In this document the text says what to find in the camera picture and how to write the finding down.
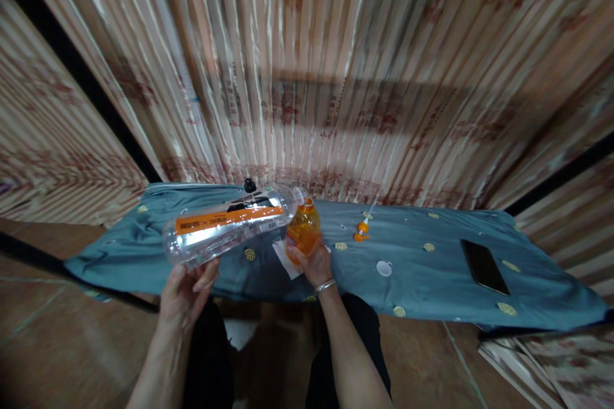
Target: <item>orange label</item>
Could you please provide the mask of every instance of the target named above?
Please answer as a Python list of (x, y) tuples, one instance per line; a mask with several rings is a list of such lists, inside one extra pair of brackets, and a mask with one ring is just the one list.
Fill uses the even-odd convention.
[(247, 208), (231, 212), (220, 211), (201, 216), (182, 217), (175, 222), (175, 233), (177, 235), (185, 235), (186, 233), (233, 224), (234, 222), (242, 222), (244, 220), (280, 214), (283, 214), (283, 208), (281, 206), (275, 206), (274, 208), (263, 206), (260, 208)]

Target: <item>silver bracelet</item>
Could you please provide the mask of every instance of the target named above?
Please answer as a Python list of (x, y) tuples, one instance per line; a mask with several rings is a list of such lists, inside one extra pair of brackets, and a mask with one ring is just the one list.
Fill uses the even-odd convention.
[(322, 291), (324, 291), (326, 288), (330, 288), (334, 284), (337, 284), (337, 282), (334, 279), (330, 278), (330, 280), (324, 281), (320, 286), (315, 288), (315, 292), (319, 294)]

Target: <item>hand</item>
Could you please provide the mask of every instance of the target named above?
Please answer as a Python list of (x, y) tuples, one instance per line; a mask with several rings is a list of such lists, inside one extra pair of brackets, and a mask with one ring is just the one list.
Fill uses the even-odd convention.
[(219, 277), (219, 261), (215, 258), (189, 273), (184, 265), (173, 267), (162, 290), (160, 325), (184, 330), (194, 326)]
[(288, 245), (288, 251), (299, 260), (307, 280), (309, 280), (314, 288), (317, 288), (333, 277), (333, 272), (331, 270), (331, 253), (326, 249), (322, 241), (322, 235), (318, 237), (311, 248), (311, 252), (307, 256), (296, 246)]

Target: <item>blue bedsheet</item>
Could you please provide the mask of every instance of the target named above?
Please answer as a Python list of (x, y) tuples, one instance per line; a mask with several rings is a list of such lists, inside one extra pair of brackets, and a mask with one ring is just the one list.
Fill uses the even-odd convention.
[[(166, 221), (182, 210), (195, 212), (243, 194), (242, 188), (229, 185), (150, 185), (139, 206), (66, 261), (66, 267), (99, 286), (160, 293), (171, 270), (161, 242)], [(368, 206), (327, 201), (316, 201), (315, 206), (324, 241), (332, 249), (338, 285), (380, 313), (566, 330), (600, 321), (607, 311), (596, 293), (561, 270), (515, 229), (514, 219), (503, 211), (378, 206), (369, 222), (371, 239), (357, 243), (352, 234)], [(304, 276), (290, 280), (271, 247), (284, 233), (285, 229), (268, 232), (223, 254), (214, 294), (286, 302), (313, 296)], [(509, 297), (473, 281), (461, 239), (491, 250), (511, 291)], [(346, 243), (348, 249), (339, 251), (335, 243)], [(434, 250), (427, 251), (427, 244)], [(254, 261), (244, 256), (247, 248), (256, 252)], [(378, 261), (392, 264), (391, 276), (378, 274)]]

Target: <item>orange juice bottle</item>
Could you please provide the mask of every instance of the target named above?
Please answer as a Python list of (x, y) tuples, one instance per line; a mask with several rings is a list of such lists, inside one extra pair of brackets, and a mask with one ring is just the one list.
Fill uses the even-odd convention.
[(292, 222), (286, 231), (286, 254), (294, 264), (299, 265), (299, 261), (288, 252), (288, 245), (296, 246), (305, 255), (309, 254), (311, 248), (320, 236), (320, 216), (315, 210), (313, 200), (305, 199), (305, 203), (300, 205)]

